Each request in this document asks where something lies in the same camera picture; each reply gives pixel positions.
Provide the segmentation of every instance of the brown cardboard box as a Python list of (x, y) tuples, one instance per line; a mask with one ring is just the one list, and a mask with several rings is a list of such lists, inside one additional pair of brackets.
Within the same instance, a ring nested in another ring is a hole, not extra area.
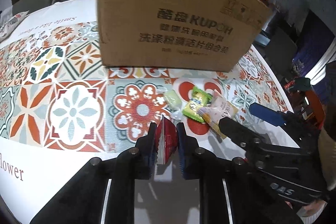
[(270, 14), (259, 0), (98, 0), (102, 63), (230, 71)]

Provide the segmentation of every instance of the floral tile pattern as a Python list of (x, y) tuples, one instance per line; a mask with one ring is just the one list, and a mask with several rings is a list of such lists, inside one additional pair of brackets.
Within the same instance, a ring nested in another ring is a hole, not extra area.
[(20, 86), (2, 88), (0, 91), (0, 136), (9, 138), (11, 120), (15, 109), (17, 91)]
[(48, 105), (43, 146), (76, 151), (105, 151), (107, 81), (55, 84)]
[[(41, 148), (121, 152), (147, 134), (150, 122), (172, 117), (163, 99), (174, 89), (184, 107), (197, 86), (217, 90), (257, 131), (249, 113), (258, 102), (287, 106), (269, 72), (250, 49), (230, 72), (102, 66), (97, 22), (44, 30), (0, 49), (0, 136)], [(207, 141), (207, 124), (182, 117), (188, 135)]]

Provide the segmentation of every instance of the yellow and green candy packet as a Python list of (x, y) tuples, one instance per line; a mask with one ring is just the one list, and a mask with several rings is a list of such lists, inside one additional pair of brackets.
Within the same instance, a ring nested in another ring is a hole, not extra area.
[(182, 110), (182, 114), (195, 121), (204, 123), (204, 119), (201, 115), (197, 114), (197, 110), (206, 106), (211, 98), (212, 96), (210, 94), (194, 86), (192, 98)]

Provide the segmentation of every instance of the metal bolt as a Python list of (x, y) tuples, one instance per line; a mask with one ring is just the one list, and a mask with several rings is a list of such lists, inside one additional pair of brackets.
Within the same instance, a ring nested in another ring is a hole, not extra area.
[(204, 152), (205, 152), (205, 149), (204, 149), (203, 147), (197, 147), (197, 148), (195, 149), (195, 153), (196, 153), (196, 154), (201, 155), (201, 154), (203, 154)]
[(137, 147), (132, 147), (128, 150), (128, 152), (130, 152), (132, 155), (135, 155), (139, 152), (139, 148)]
[(243, 165), (245, 163), (244, 159), (241, 157), (235, 157), (233, 158), (233, 162), (237, 165)]
[(98, 158), (98, 157), (94, 157), (90, 159), (91, 165), (98, 165), (100, 162), (101, 162), (101, 158)]
[(264, 169), (265, 168), (265, 163), (261, 160), (257, 160), (257, 162), (255, 163), (255, 166), (258, 169)]

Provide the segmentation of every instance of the red candy wrapper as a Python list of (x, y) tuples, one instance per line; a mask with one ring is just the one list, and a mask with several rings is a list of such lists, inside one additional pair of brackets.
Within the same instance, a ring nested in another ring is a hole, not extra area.
[(155, 132), (157, 164), (166, 164), (177, 148), (177, 132), (174, 124), (162, 115), (162, 120)]

